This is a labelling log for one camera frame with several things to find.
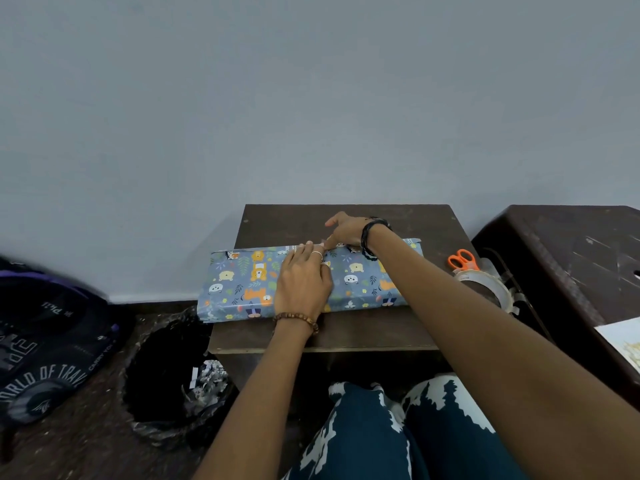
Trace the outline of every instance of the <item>orange scissors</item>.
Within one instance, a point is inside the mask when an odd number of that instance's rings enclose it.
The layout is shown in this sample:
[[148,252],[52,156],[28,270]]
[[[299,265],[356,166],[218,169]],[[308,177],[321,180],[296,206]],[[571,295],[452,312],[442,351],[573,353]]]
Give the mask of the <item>orange scissors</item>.
[[452,268],[459,269],[460,271],[466,271],[467,269],[480,271],[480,268],[476,263],[476,258],[474,258],[473,254],[466,249],[459,249],[457,254],[449,256],[447,262]]

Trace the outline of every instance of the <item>black bracelet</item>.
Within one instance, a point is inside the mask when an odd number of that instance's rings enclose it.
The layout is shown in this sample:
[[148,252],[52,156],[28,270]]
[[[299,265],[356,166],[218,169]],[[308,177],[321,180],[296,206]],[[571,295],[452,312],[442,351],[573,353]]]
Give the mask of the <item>black bracelet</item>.
[[391,229],[391,225],[385,219],[380,219],[379,217],[370,217],[370,222],[367,222],[367,225],[362,229],[362,236],[360,238],[360,247],[362,248],[362,255],[367,258],[369,261],[377,261],[378,258],[375,254],[371,252],[369,247],[367,246],[367,239],[369,238],[370,229],[376,224],[382,224]]

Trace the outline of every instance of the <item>backpack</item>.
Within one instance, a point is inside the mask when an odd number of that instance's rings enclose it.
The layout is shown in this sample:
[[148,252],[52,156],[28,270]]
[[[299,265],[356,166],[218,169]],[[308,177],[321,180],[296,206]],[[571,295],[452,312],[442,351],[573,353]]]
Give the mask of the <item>backpack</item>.
[[0,425],[49,414],[129,338],[135,318],[66,280],[0,257]]

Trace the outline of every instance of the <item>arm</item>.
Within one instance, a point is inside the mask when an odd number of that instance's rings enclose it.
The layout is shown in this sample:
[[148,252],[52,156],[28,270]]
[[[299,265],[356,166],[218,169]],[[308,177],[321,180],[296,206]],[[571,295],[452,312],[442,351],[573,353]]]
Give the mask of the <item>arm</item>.
[[[359,244],[343,212],[326,243]],[[369,248],[520,466],[534,478],[637,478],[640,414],[580,365],[382,225]]]
[[[331,293],[331,271],[322,266],[322,246],[308,242],[282,263],[275,312],[302,313],[317,320]],[[193,480],[275,479],[285,421],[308,323],[279,320],[260,364],[231,407]]]

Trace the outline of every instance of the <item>animal print wrapping paper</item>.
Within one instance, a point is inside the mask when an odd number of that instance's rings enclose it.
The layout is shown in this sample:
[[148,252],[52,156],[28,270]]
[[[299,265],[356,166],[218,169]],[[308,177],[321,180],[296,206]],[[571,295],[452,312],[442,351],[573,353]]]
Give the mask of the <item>animal print wrapping paper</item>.
[[[422,256],[420,239],[404,241]],[[273,317],[280,266],[295,247],[212,253],[209,278],[198,298],[200,320],[226,322]],[[369,261],[360,250],[338,244],[336,249],[325,252],[324,262],[331,268],[333,278],[333,291],[324,306],[325,312],[406,305],[382,263]]]

